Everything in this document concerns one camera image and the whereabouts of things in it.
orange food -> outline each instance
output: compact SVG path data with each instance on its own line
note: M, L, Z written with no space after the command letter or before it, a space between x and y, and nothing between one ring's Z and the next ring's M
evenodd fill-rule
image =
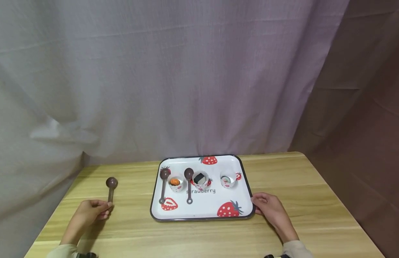
M171 180L169 180L169 183L173 186L177 186L180 184L179 179L177 178L172 178Z

plastic spoon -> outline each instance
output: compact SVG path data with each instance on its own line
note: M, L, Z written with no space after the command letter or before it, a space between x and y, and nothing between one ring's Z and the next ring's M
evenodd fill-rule
M118 180L114 177L110 177L106 180L106 186L109 187L108 202L113 202L113 191L118 187Z
M165 181L168 179L170 175L170 171L167 168L161 169L159 172L159 176L162 179L162 193L161 193L161 198L159 199L159 203L163 204L165 202Z
M186 203L191 204L192 203L192 198L191 198L191 179L192 176L194 175L194 171L192 168L187 168L185 169L184 176L186 180L188 180L188 199L186 199Z

tray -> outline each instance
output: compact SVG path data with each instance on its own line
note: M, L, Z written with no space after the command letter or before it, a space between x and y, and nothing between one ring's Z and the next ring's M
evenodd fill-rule
M165 185L165 203L159 203L162 191L161 168L169 167L170 178L184 177L184 171L192 168L194 172L205 171L210 180L208 187L197 190L193 183L185 179L180 192ZM220 182L221 171L233 171L236 182L233 188L224 188ZM188 183L191 184L192 203L188 204ZM151 201L151 216L157 221L181 220L231 220L250 218L255 207L251 202L251 190L241 160L235 155L207 157L167 158L161 162L156 176Z

white curtain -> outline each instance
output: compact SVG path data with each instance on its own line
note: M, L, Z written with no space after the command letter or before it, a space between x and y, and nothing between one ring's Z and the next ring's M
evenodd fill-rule
M83 152L286 151L348 1L0 0L0 257L23 257Z

wrist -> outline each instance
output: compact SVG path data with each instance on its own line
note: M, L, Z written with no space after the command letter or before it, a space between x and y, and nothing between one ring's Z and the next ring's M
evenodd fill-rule
M80 238L85 233L86 228L83 225L75 225L75 223L69 222L65 233L60 241L59 245L73 244L77 245Z
M275 230L284 244L290 241L300 240L297 232L291 224L281 227L275 226Z

